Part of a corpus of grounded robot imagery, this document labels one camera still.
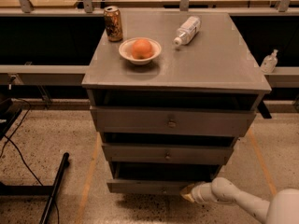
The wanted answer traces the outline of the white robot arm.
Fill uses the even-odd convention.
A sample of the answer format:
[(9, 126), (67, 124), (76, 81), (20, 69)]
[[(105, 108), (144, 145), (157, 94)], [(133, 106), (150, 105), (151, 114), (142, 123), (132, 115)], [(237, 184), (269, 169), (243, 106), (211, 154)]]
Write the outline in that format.
[(180, 195), (191, 203), (236, 204), (261, 224), (299, 224), (298, 189), (284, 189), (269, 202), (217, 177), (212, 182), (190, 184)]

